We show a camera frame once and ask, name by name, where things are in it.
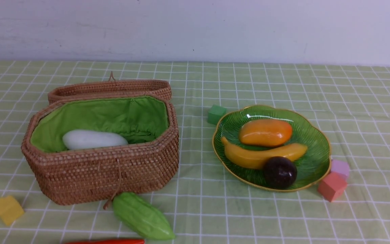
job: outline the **black object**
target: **black object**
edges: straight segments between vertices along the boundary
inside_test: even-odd
[[[297,168],[285,157],[272,157],[263,167],[266,182],[274,189],[290,187],[297,177]]]

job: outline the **red object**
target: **red object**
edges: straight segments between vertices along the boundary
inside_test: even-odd
[[[105,241],[77,241],[66,244],[145,244],[145,241],[141,239],[115,239]]]
[[[317,189],[328,201],[333,202],[344,193],[347,182],[335,172],[326,176],[319,184]]]

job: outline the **tablecloth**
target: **tablecloth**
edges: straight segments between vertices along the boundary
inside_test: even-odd
[[[390,243],[390,67],[217,63],[0,60],[0,197],[25,214],[0,243],[57,244],[136,237],[101,202],[59,206],[43,195],[20,151],[31,116],[52,89],[79,82],[170,82],[180,129],[180,166],[161,190],[141,196],[164,212],[173,244]],[[235,179],[212,149],[208,109],[265,104],[294,110],[320,128],[332,158],[348,162],[345,193],[328,202],[316,186],[272,193]]]

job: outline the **bitter melon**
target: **bitter melon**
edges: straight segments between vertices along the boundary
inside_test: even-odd
[[[112,201],[115,216],[145,239],[171,240],[175,234],[164,214],[133,192],[124,192]]]

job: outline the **yellow wooden block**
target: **yellow wooden block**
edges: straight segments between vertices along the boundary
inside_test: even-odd
[[[0,198],[0,218],[7,226],[24,214],[22,206],[13,196]]]

